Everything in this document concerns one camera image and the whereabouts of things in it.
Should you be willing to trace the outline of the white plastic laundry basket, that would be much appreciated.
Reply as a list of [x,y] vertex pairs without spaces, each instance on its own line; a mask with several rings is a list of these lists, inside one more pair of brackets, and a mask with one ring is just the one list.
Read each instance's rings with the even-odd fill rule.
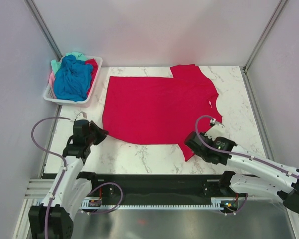
[[88,59],[94,58],[98,63],[98,71],[97,71],[97,74],[96,74],[94,80],[91,81],[91,83],[90,83],[90,88],[88,89],[88,92],[87,92],[87,99],[84,101],[77,101],[77,102],[71,101],[71,100],[57,99],[53,88],[48,83],[46,90],[44,92],[44,95],[43,95],[45,100],[55,102],[59,105],[77,105],[79,107],[88,107],[90,105],[90,102],[91,102],[90,99],[93,95],[94,88],[97,85],[98,76],[99,76],[100,69],[101,69],[101,66],[103,63],[103,59],[101,57],[97,57],[97,56],[86,56],[86,57]]

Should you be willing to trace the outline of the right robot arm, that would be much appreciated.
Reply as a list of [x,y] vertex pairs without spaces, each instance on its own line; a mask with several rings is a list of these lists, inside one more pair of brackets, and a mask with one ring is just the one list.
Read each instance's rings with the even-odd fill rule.
[[185,145],[205,162],[238,168],[248,176],[225,171],[218,190],[224,196],[232,193],[266,197],[281,202],[287,209],[299,214],[299,168],[258,158],[243,147],[224,137],[211,139],[192,132]]

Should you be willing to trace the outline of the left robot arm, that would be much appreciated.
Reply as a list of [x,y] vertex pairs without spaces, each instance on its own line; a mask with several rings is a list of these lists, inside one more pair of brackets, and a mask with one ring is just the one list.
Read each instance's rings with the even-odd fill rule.
[[91,153],[108,132],[93,121],[76,120],[62,154],[62,165],[48,193],[37,206],[31,206],[28,217],[34,239],[69,239],[72,237],[74,217],[84,198],[99,192],[99,183],[93,179],[78,178]]

